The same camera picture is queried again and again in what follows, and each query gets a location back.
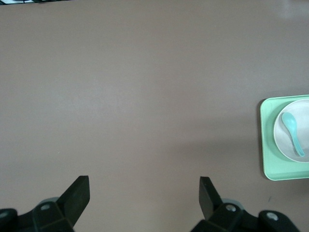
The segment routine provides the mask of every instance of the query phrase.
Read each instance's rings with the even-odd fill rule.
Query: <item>gray tabletop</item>
[[[0,208],[89,175],[75,229],[190,231],[198,182],[308,231],[308,179],[263,173],[259,106],[309,93],[309,2],[0,7]]]

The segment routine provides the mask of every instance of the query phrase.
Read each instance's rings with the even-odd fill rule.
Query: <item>mint green tray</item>
[[[280,111],[291,102],[300,99],[309,99],[309,95],[268,98],[261,104],[264,173],[270,180],[309,178],[309,163],[286,158],[277,148],[273,134],[275,120]]]

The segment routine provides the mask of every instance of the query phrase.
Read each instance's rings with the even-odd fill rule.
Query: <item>spoon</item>
[[[291,113],[285,112],[282,114],[282,121],[285,125],[285,127],[288,129],[289,133],[291,134],[292,137],[292,142],[295,147],[295,150],[297,154],[301,157],[305,156],[305,153],[303,149],[301,148],[298,138],[297,138],[297,123],[296,119]]]

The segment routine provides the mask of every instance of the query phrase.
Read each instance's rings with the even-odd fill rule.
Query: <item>metal bolt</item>
[[[49,208],[50,208],[50,206],[48,204],[41,206],[41,210],[46,210],[46,209],[49,209]]]
[[[0,214],[0,218],[5,218],[6,216],[8,216],[8,212],[3,212]]]
[[[266,214],[266,216],[267,216],[268,219],[270,219],[270,220],[274,220],[274,221],[278,221],[278,220],[279,220],[278,216],[275,215],[274,213],[271,213],[271,212],[268,212],[268,213]]]
[[[227,209],[228,211],[231,211],[231,212],[235,212],[235,211],[236,211],[236,207],[233,206],[233,205],[231,205],[231,204],[228,204],[228,205],[226,206],[226,209]]]

